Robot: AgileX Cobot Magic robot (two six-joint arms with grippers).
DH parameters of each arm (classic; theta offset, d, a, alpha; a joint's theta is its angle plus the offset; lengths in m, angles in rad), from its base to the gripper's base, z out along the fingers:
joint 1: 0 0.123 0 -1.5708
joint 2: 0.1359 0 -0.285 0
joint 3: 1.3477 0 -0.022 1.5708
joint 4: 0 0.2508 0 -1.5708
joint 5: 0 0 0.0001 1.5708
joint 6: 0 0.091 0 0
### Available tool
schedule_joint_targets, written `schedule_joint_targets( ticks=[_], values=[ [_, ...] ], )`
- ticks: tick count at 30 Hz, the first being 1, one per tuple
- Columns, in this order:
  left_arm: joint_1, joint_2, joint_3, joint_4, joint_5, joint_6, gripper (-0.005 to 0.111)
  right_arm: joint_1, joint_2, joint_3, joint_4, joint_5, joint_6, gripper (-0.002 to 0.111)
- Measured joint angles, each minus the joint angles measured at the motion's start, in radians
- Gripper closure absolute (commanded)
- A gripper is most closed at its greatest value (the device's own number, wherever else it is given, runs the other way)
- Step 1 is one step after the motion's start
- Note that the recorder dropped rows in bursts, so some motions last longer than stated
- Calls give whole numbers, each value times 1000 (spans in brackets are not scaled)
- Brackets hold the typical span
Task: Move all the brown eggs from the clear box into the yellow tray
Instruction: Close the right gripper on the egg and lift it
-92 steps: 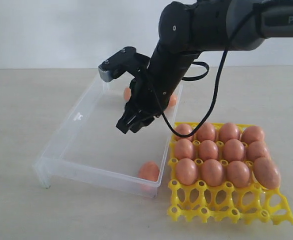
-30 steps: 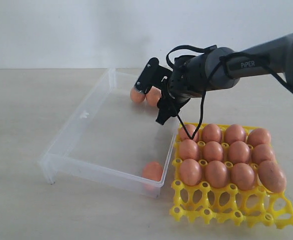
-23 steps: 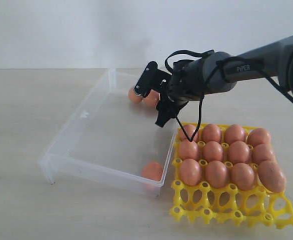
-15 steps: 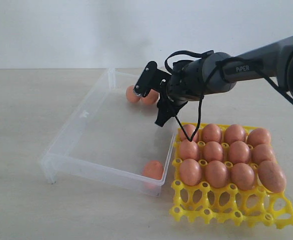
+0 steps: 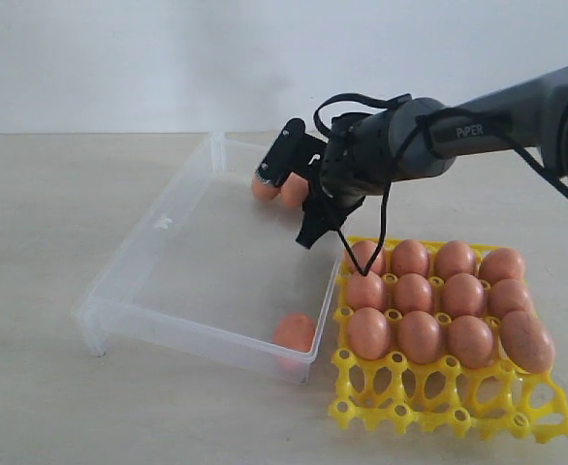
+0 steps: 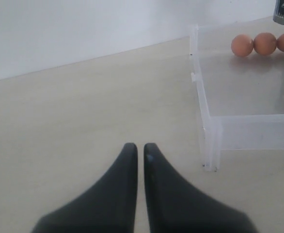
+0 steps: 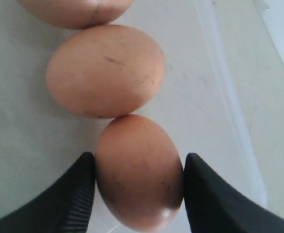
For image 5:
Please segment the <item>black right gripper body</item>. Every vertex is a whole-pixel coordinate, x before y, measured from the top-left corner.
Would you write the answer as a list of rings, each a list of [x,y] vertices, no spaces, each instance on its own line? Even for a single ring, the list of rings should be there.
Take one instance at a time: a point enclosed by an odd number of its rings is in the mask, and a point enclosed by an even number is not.
[[[308,139],[300,154],[310,185],[304,219],[326,228],[341,226],[366,197],[383,195],[391,179],[391,150],[381,141]]]

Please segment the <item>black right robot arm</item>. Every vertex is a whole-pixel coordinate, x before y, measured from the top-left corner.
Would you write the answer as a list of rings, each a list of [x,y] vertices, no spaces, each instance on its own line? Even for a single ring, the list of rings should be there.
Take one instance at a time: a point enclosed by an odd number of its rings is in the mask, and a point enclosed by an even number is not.
[[[309,249],[338,231],[365,197],[386,197],[399,181],[437,177],[459,156],[513,150],[568,200],[568,66],[455,107],[409,94],[377,100],[341,93],[327,100],[359,103],[325,125],[313,198],[296,241]]]

